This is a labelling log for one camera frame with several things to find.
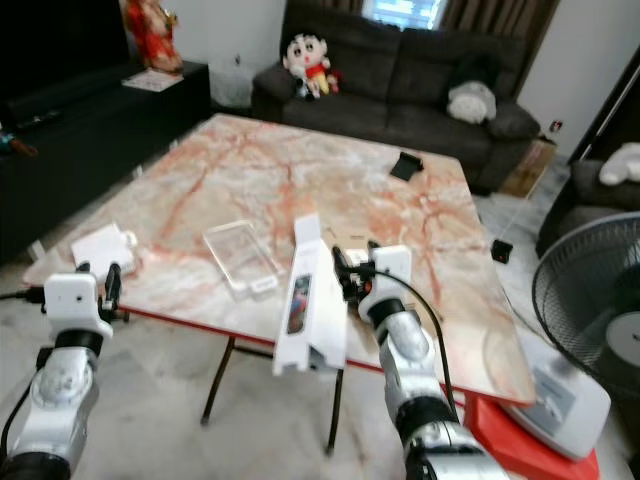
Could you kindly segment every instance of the wall outlet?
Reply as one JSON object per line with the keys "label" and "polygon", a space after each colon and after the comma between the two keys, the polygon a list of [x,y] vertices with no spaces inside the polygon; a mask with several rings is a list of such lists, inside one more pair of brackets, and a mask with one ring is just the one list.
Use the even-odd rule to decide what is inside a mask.
{"label": "wall outlet", "polygon": [[562,120],[554,120],[551,122],[551,125],[549,125],[549,131],[551,133],[558,133],[563,125],[564,122]]}

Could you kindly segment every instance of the transparent plastic container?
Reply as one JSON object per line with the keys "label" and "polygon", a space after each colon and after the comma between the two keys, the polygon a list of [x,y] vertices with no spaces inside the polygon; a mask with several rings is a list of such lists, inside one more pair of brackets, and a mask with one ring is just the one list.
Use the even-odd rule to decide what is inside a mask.
{"label": "transparent plastic container", "polygon": [[284,270],[258,240],[246,220],[210,228],[203,234],[234,298],[263,297],[278,286]]}

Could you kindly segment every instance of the red table edge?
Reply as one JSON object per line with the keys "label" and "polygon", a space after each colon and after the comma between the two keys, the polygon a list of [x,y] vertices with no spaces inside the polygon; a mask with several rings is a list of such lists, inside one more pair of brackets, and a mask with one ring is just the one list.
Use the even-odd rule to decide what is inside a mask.
{"label": "red table edge", "polygon": [[[245,340],[247,342],[252,342],[252,343],[257,343],[259,345],[264,345],[267,347],[275,347],[276,343],[273,340],[268,340],[266,338],[260,338],[260,337],[252,337],[250,335],[245,335],[242,333],[238,333],[238,332],[233,332],[230,330],[225,330],[223,328],[219,328],[219,327],[212,327],[209,325],[203,325],[200,323],[194,323],[194,322],[189,322],[186,320],[180,320],[179,318],[175,318],[175,317],[171,317],[169,315],[163,315],[163,314],[159,314],[159,313],[152,313],[152,312],[147,312],[146,310],[141,310],[138,308],[133,308],[133,307],[128,307],[126,305],[120,305],[119,306],[120,310],[124,311],[124,312],[128,312],[128,313],[133,313],[135,315],[140,315],[142,317],[146,317],[146,318],[153,318],[156,320],[162,320],[164,322],[168,322],[168,323],[173,323],[175,325],[180,325],[182,327],[188,327],[188,328],[194,328],[196,330],[203,330],[205,332],[210,332],[210,333],[217,333],[220,335],[225,335],[227,337],[234,337],[234,338],[239,338],[241,340]],[[378,367],[375,365],[370,365],[368,363],[363,363],[363,362],[358,362],[356,360],[349,360],[347,359],[347,365],[350,365],[352,367],[358,367],[358,368],[362,368],[363,370],[369,370],[371,372],[376,372],[376,373],[384,373],[382,370],[382,367]],[[505,404],[505,405],[515,405],[515,406],[519,406],[519,407],[527,407],[529,405],[531,405],[533,402],[531,403],[527,403],[527,402],[519,402],[519,401],[515,401],[509,398],[503,398],[503,397],[494,397],[492,395],[488,395],[486,393],[481,393],[481,392],[474,392],[473,390],[468,390],[465,388],[461,388],[461,387],[453,387],[453,389],[457,392],[461,392],[464,393],[465,396],[467,395],[471,395],[474,397],[479,397],[479,398],[484,398],[486,400],[490,400],[492,402],[498,402],[501,404]],[[458,403],[456,402],[456,404],[458,404],[459,406],[463,407],[464,404]]]}

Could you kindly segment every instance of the marble table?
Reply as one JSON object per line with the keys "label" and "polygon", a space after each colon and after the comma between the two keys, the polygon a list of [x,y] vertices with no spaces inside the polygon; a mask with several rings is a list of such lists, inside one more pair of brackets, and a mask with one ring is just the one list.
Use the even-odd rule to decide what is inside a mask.
{"label": "marble table", "polygon": [[[459,162],[410,151],[425,169],[404,182],[389,175],[399,152],[216,115],[47,252],[24,281],[42,284],[53,272],[73,270],[70,243],[115,221],[139,240],[136,270],[124,279],[124,309],[273,346],[286,276],[265,300],[235,301],[202,233],[249,220],[286,270],[293,219],[311,205],[332,228],[359,228],[383,245],[411,248],[412,282],[442,316],[455,388],[504,403],[533,402],[512,313]],[[347,356],[350,365],[380,370],[374,337],[355,318]]]}

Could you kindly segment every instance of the red figurine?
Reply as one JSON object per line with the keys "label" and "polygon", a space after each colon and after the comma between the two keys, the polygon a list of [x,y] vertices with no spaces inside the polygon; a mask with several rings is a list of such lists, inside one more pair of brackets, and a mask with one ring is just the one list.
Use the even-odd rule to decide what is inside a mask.
{"label": "red figurine", "polygon": [[146,66],[167,73],[182,69],[182,58],[173,46],[178,20],[160,6],[160,0],[127,0],[125,23]]}

